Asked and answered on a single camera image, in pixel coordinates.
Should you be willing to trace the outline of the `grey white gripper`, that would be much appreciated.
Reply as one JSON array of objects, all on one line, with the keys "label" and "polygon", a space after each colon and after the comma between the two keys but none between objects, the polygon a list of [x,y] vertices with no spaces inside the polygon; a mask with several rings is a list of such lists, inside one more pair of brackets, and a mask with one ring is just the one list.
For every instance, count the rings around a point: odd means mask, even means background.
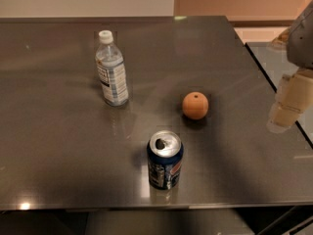
[{"label": "grey white gripper", "polygon": [[287,48],[289,62],[300,67],[293,75],[282,76],[269,112],[267,128],[283,133],[313,105],[313,1],[270,46],[276,50]]}]

